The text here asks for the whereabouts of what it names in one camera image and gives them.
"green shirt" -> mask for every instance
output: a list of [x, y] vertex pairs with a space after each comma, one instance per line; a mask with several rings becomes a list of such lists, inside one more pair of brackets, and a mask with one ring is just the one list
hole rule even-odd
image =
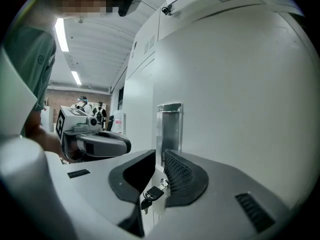
[[21, 26], [9, 36], [4, 47], [17, 73], [37, 97], [33, 109], [43, 110], [55, 62], [54, 37], [43, 30]]

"metal slot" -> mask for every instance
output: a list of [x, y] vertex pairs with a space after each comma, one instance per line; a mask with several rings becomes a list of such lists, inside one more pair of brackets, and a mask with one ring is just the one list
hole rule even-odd
[[165, 166], [165, 150], [181, 151], [183, 104], [173, 103], [157, 106], [156, 115], [156, 156]]

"white machine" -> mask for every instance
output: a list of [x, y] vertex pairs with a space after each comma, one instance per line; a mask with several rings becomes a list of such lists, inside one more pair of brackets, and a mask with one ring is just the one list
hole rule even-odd
[[[52, 239], [272, 239], [319, 175], [319, 57], [297, 18], [291, 0], [168, 0], [130, 53], [131, 152], [65, 165], [19, 136], [36, 99], [1, 50], [0, 88], [14, 83], [18, 99], [8, 111], [25, 108], [0, 126], [1, 182]], [[96, 127], [62, 107], [56, 130], [88, 155]], [[161, 218], [146, 234], [151, 178], [144, 198]]]

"white panel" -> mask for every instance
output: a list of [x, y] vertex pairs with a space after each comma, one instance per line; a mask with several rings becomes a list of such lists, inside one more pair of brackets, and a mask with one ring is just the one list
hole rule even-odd
[[153, 64], [152, 61], [142, 70], [139, 68], [124, 85], [123, 111], [131, 152], [151, 149]]
[[234, 166], [293, 207], [319, 172], [318, 72], [279, 14], [234, 9], [158, 43], [153, 108], [182, 102], [183, 152]]
[[177, 0], [171, 16], [160, 13], [159, 39], [203, 17], [236, 7], [263, 4], [261, 0]]
[[131, 48], [126, 79], [155, 51], [158, 42], [159, 14], [160, 9], [154, 12], [136, 34]]

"black rubber cover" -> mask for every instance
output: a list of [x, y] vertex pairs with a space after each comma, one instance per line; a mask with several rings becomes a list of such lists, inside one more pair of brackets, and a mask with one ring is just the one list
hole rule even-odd
[[154, 174], [155, 165], [156, 151], [152, 149], [113, 168], [108, 177], [109, 185], [120, 200], [139, 204], [139, 197]]
[[200, 166], [167, 149], [164, 173], [168, 177], [171, 196], [165, 207], [187, 206], [196, 201], [209, 184], [208, 174]]

